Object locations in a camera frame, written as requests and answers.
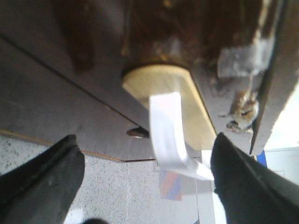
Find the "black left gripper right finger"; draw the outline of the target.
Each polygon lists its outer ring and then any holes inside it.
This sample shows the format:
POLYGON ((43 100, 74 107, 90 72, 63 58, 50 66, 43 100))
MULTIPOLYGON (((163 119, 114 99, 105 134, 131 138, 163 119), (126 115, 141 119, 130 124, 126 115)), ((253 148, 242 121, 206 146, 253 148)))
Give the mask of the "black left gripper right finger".
POLYGON ((224 133, 211 156, 215 193, 228 224, 297 224, 299 187, 236 147, 224 133))

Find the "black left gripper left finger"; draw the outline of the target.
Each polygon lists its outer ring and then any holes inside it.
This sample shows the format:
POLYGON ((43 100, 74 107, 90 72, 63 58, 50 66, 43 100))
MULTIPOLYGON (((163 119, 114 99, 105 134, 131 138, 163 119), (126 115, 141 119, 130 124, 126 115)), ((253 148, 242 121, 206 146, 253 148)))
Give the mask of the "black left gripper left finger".
POLYGON ((2 224, 62 224, 80 188, 85 157, 67 135, 0 177, 2 224))

